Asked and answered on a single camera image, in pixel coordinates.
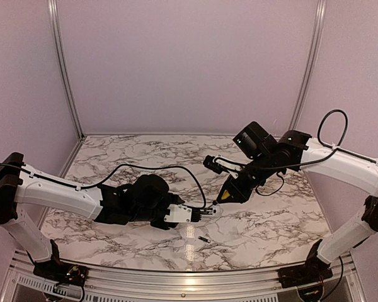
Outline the yellow handled screwdriver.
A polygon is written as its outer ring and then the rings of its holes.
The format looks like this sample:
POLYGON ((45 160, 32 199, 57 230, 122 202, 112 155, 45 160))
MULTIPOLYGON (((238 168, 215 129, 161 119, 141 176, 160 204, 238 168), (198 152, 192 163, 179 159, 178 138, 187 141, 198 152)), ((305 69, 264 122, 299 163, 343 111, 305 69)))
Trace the yellow handled screwdriver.
POLYGON ((206 209, 219 206, 221 204, 227 204, 231 202, 231 195, 228 190, 223 189, 220 191, 218 196, 211 202, 210 205, 206 206, 206 209))

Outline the white remote control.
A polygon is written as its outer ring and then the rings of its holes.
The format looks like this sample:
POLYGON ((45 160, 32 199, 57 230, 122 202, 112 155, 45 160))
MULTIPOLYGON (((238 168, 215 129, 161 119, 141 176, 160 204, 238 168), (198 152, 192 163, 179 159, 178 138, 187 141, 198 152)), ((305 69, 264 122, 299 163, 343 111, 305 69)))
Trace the white remote control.
POLYGON ((200 210, 200 220, 205 221, 217 219, 221 216, 222 213, 223 210, 219 205, 211 205, 200 210))

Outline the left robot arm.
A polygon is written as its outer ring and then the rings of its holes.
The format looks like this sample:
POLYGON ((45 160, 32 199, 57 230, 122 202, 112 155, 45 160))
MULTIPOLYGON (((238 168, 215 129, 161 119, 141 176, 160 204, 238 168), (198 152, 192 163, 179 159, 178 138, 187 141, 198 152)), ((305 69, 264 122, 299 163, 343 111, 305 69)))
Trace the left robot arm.
POLYGON ((55 208, 111 225, 148 221, 162 230, 190 222, 193 213, 157 175, 143 175, 119 187, 87 186, 36 170, 24 163, 22 154, 13 153, 0 163, 0 225, 54 280, 65 277, 67 266, 60 261, 55 244, 32 222, 22 204, 55 208))

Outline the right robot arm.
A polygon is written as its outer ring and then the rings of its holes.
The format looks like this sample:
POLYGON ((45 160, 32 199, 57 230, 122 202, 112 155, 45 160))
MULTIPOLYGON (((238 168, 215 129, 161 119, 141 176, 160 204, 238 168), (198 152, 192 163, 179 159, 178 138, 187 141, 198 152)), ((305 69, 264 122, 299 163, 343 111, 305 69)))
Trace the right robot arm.
POLYGON ((255 121, 233 141, 251 162, 235 171, 235 162, 213 160, 219 171, 227 169, 231 173, 215 200, 218 204, 247 202, 251 193, 270 176, 287 169, 328 176, 368 194, 364 207, 353 218, 313 245, 306 263, 299 269, 304 281, 314 281, 342 253, 378 233, 378 160, 342 150, 337 145, 325 145, 310 134, 296 130, 276 140, 255 121))

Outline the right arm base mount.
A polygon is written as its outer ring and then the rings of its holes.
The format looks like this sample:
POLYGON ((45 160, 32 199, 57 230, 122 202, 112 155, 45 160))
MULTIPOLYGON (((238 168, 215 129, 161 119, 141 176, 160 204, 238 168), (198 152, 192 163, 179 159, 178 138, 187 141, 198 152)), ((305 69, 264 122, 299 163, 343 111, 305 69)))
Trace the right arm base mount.
POLYGON ((283 267, 278 270, 278 280, 283 288, 303 286, 333 277, 329 267, 308 267, 305 264, 283 267))

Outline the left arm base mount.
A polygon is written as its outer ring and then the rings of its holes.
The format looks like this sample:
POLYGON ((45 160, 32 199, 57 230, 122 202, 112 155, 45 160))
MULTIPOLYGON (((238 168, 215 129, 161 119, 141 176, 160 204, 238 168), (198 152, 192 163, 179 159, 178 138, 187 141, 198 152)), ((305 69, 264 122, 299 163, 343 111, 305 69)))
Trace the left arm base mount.
POLYGON ((34 275, 56 281, 59 284, 84 286, 88 276, 88 268, 77 264, 38 263, 33 270, 34 275))

